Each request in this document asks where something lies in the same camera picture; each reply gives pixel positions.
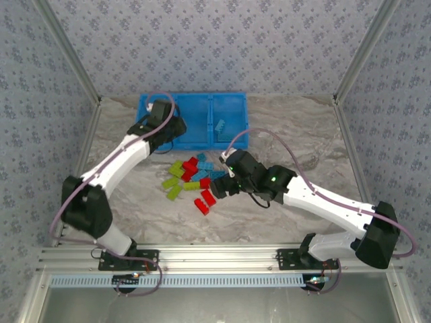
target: patterned wallpaper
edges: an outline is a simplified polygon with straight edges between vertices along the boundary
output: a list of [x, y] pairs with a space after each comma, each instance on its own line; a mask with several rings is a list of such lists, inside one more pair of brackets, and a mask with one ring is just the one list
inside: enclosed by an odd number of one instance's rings
[[49, 0], [101, 96], [331, 94], [382, 0]]
[[0, 322], [14, 322], [92, 107], [31, 0], [0, 1]]
[[431, 322], [430, 64], [431, 3], [402, 1], [343, 103], [374, 201], [393, 203], [418, 239], [407, 275], [425, 322]]

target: lime green brick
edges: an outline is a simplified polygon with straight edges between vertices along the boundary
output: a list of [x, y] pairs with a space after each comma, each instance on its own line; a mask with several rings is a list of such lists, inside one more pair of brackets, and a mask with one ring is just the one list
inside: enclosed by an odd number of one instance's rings
[[182, 175], [184, 175], [184, 170], [180, 170], [179, 168], [169, 168], [168, 170], [169, 174], [172, 174], [178, 178], [181, 178]]
[[162, 186], [163, 186], [163, 188], [165, 190], [167, 190], [168, 188], [171, 188], [171, 187], [173, 187], [173, 186], [175, 186], [177, 184], [178, 184], [178, 178], [177, 177], [172, 177], [172, 178], [169, 178], [168, 180], [165, 180], [162, 183]]
[[200, 190], [201, 183], [199, 182], [188, 182], [183, 184], [184, 190]]
[[170, 190], [170, 192], [166, 196], [171, 201], [174, 201], [176, 199], [176, 197], [178, 196], [178, 194], [180, 194], [180, 192], [181, 192], [182, 189], [183, 188], [181, 186], [175, 185], [174, 187], [172, 187], [172, 190]]

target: blue tray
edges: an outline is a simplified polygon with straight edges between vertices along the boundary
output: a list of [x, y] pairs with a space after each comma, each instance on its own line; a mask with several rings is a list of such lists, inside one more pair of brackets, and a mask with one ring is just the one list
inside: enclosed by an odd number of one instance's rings
[[[141, 95], [136, 122], [148, 114], [145, 108], [147, 97], [147, 94]], [[220, 119], [225, 122], [223, 130], [225, 134], [237, 135], [248, 129], [247, 99], [243, 92], [181, 93], [173, 94], [172, 97], [178, 104], [181, 116], [187, 125], [187, 132], [174, 140], [174, 150], [226, 149], [229, 142], [219, 142], [218, 134], [214, 131]], [[167, 99], [166, 96], [155, 95], [150, 102], [159, 98]], [[239, 138], [234, 147], [247, 149], [248, 133]], [[170, 148], [171, 144], [166, 143], [160, 146], [159, 150]]]

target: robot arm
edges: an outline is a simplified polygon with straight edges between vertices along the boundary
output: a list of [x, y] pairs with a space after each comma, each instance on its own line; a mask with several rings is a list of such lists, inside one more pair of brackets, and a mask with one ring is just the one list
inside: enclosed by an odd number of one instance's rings
[[[92, 236], [97, 244], [105, 246], [121, 256], [132, 255], [131, 252], [133, 252], [136, 243], [112, 222], [112, 211], [108, 203], [109, 196], [132, 168], [151, 155], [162, 144], [171, 142], [184, 134], [187, 129], [176, 106], [177, 116], [173, 116], [164, 128], [146, 140], [128, 145], [136, 138], [160, 126], [169, 115], [171, 103], [165, 100], [156, 100], [150, 107], [150, 113], [127, 131], [127, 135], [120, 145], [108, 157], [81, 177], [69, 176], [63, 183], [62, 203], [83, 181], [96, 174], [94, 179], [68, 205], [61, 215], [61, 219], [75, 229]], [[110, 162], [103, 169], [103, 172], [98, 174], [102, 165], [119, 150], [123, 152]]]
[[[375, 268], [388, 267], [399, 230], [371, 215], [346, 209], [341, 204], [378, 213], [396, 221], [391, 205], [380, 202], [375, 207], [316, 185], [313, 185], [313, 192], [294, 171], [279, 165], [267, 169], [246, 151], [231, 149], [226, 155], [221, 155], [220, 161], [226, 164], [229, 174], [211, 183], [211, 191], [217, 198], [222, 199], [227, 193], [247, 192], [267, 202], [275, 201], [310, 211], [346, 230], [340, 234], [308, 234], [298, 250], [303, 265], [356, 256]], [[331, 202], [317, 196], [316, 191], [330, 198]]]

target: purple cable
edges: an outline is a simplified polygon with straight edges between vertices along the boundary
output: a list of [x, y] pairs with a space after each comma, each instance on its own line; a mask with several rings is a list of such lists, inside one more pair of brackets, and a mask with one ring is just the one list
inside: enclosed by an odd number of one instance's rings
[[[49, 227], [49, 235], [50, 235], [50, 237], [52, 238], [52, 239], [55, 239], [55, 240], [57, 240], [57, 241], [67, 241], [67, 242], [77, 242], [77, 243], [79, 243], [79, 244], [95, 244], [95, 245], [97, 245], [99, 248], [101, 248], [101, 249], [106, 249], [106, 247], [105, 246], [102, 246], [102, 245], [100, 245], [100, 244], [97, 244], [96, 243], [96, 241], [94, 240], [94, 241], [91, 241], [91, 240], [83, 240], [83, 239], [71, 239], [71, 238], [62, 238], [62, 237], [57, 237], [56, 235], [55, 235], [55, 228], [57, 227], [57, 224], [58, 224], [58, 222], [60, 221], [60, 218], [61, 218], [61, 215], [63, 214], [63, 212], [66, 210], [66, 208], [69, 206], [69, 204], [70, 204], [70, 202], [78, 195], [78, 193], [79, 192], [81, 192], [83, 189], [84, 189], [84, 187], [86, 187], [86, 185], [88, 184], [88, 183], [90, 183], [95, 177], [97, 177], [97, 176], [99, 176], [100, 175], [100, 173], [102, 173], [103, 172], [103, 170], [106, 168], [106, 167], [108, 167], [108, 165], [110, 164], [110, 163], [112, 163], [112, 161], [114, 161], [123, 151], [125, 151], [127, 148], [129, 148], [130, 146], [132, 146], [134, 143], [136, 143], [136, 142], [138, 142], [138, 141], [142, 141], [143, 139], [145, 139], [145, 138], [148, 138], [149, 136], [151, 136], [151, 135], [153, 135], [154, 133], [157, 133], [160, 129], [162, 129], [164, 126], [166, 126], [167, 124], [168, 124], [168, 122], [169, 122], [169, 120], [172, 118], [172, 116], [174, 115], [174, 111], [175, 111], [175, 101], [174, 101], [174, 98], [168, 93], [168, 92], [163, 92], [163, 91], [160, 91], [160, 92], [152, 92], [152, 93], [150, 93], [149, 95], [148, 95], [148, 97], [147, 97], [147, 100], [145, 101], [145, 106], [147, 106], [148, 105], [148, 102], [149, 102], [149, 100], [150, 100], [150, 98], [154, 95], [154, 94], [164, 94], [165, 96], [167, 96], [168, 98], [169, 98], [169, 100], [170, 100], [170, 103], [171, 103], [171, 109], [170, 109], [170, 112], [169, 112], [169, 115], [168, 115], [168, 118], [164, 121], [164, 122], [162, 122], [162, 124], [160, 125], [160, 126], [158, 126], [157, 128], [155, 128], [154, 130], [152, 130], [152, 131], [150, 131], [150, 132], [148, 132], [148, 133], [146, 133], [146, 134], [144, 134], [144, 135], [142, 135], [142, 136], [140, 136], [140, 137], [138, 137], [138, 138], [135, 138], [134, 140], [131, 140], [130, 142], [128, 142], [127, 144], [125, 144], [124, 146], [123, 146], [123, 148], [122, 149], [119, 149], [116, 153], [114, 153], [114, 155], [112, 155], [108, 160], [106, 160], [106, 162], [104, 162], [101, 166], [100, 166], [100, 168], [97, 170], [97, 171], [95, 171], [94, 172], [94, 174], [92, 174], [89, 178], [87, 178], [86, 180], [84, 180], [73, 192], [72, 192], [72, 194], [70, 194], [69, 195], [69, 197], [66, 199], [66, 201], [63, 203], [63, 205], [61, 205], [61, 207], [60, 207], [60, 209], [59, 209], [59, 211], [57, 212], [57, 214], [55, 215], [55, 217], [54, 217], [54, 219], [53, 219], [53, 222], [51, 223], [51, 225], [50, 225], [50, 227]], [[116, 256], [117, 258], [120, 258], [120, 259], [124, 259], [124, 260], [141, 260], [141, 261], [144, 261], [144, 262], [149, 262], [149, 263], [151, 263], [151, 264], [153, 264], [154, 266], [156, 266], [156, 268], [159, 270], [159, 272], [160, 272], [160, 278], [158, 279], [158, 282], [157, 282], [157, 284], [156, 284], [156, 286], [153, 288], [153, 289], [151, 289], [151, 290], [149, 290], [149, 291], [146, 291], [146, 292], [144, 292], [144, 293], [134, 293], [133, 295], [132, 294], [123, 294], [123, 293], [120, 293], [120, 291], [118, 290], [118, 287], [119, 286], [117, 286], [117, 292], [119, 292], [121, 295], [128, 295], [129, 297], [136, 297], [136, 296], [145, 296], [145, 295], [149, 295], [149, 294], [151, 294], [151, 293], [153, 293], [153, 292], [155, 292], [158, 288], [159, 288], [159, 286], [160, 286], [160, 284], [162, 283], [162, 277], [163, 277], [163, 273], [162, 273], [162, 269], [160, 268], [160, 266], [159, 266], [159, 264], [157, 263], [157, 262], [154, 262], [153, 260], [151, 260], [151, 259], [148, 259], [148, 258], [144, 258], [144, 257], [128, 257], [128, 256], [121, 256], [120, 254], [116, 254], [115, 252], [112, 252], [112, 251], [110, 251], [110, 250], [106, 250], [107, 252], [109, 252], [110, 254], [112, 254], [113, 256]]]
[[339, 281], [341, 280], [341, 263], [339, 261], [339, 259], [337, 259], [337, 264], [338, 264], [338, 275], [337, 278], [334, 282], [334, 284], [332, 286], [330, 286], [330, 288], [321, 291], [319, 288], [317, 288], [316, 286], [313, 286], [312, 284], [305, 284], [308, 287], [311, 287], [313, 289], [315, 289], [316, 291], [309, 291], [310, 293], [314, 293], [314, 294], [326, 294], [329, 293], [330, 291], [333, 291], [339, 284]]
[[363, 213], [363, 214], [367, 214], [367, 215], [371, 215], [372, 217], [376, 217], [377, 219], [380, 219], [382, 221], [385, 221], [391, 225], [393, 225], [394, 227], [396, 227], [397, 229], [400, 229], [402, 232], [405, 233], [405, 235], [407, 237], [409, 237], [410, 241], [411, 241], [411, 250], [409, 252], [406, 252], [404, 254], [393, 254], [393, 257], [396, 258], [405, 258], [408, 256], [411, 256], [412, 254], [414, 254], [416, 252], [416, 249], [418, 249], [418, 244], [416, 243], [415, 238], [412, 236], [412, 234], [405, 228], [403, 227], [401, 224], [399, 224], [398, 222], [393, 221], [392, 219], [388, 219], [387, 217], [384, 217], [383, 215], [377, 214], [377, 213], [373, 213], [370, 211], [366, 211], [366, 210], [360, 210], [357, 207], [351, 207], [350, 205], [346, 205], [344, 203], [340, 203], [338, 201], [335, 201], [333, 199], [330, 199], [329, 197], [323, 195], [322, 193], [320, 193], [319, 191], [317, 191], [312, 184], [310, 183], [310, 181], [308, 180], [307, 176], [305, 175], [304, 171], [302, 170], [302, 167], [300, 166], [298, 160], [296, 159], [293, 151], [289, 148], [288, 144], [285, 143], [283, 141], [283, 139], [281, 139], [280, 137], [278, 137], [275, 133], [273, 133], [270, 130], [267, 129], [262, 129], [262, 128], [250, 128], [244, 131], [241, 131], [239, 134], [237, 134], [235, 136], [235, 138], [233, 138], [233, 140], [230, 142], [229, 147], [227, 148], [227, 150], [225, 150], [225, 154], [232, 148], [234, 142], [236, 140], [238, 140], [239, 137], [241, 137], [242, 135], [244, 135], [245, 133], [251, 133], [253, 131], [261, 131], [263, 133], [269, 133], [271, 136], [273, 136], [274, 138], [276, 138], [289, 152], [289, 154], [292, 156], [292, 159], [294, 160], [294, 163], [296, 165], [296, 167], [298, 168], [298, 171], [300, 172], [300, 175], [302, 176], [302, 179], [304, 180], [305, 184], [308, 186], [309, 189], [311, 189], [311, 191], [313, 193], [315, 193], [317, 196], [321, 197], [322, 199], [324, 199], [327, 202], [330, 202], [334, 205], [337, 205], [338, 207], [343, 207], [344, 209], [348, 209], [351, 211], [355, 211], [357, 213]]

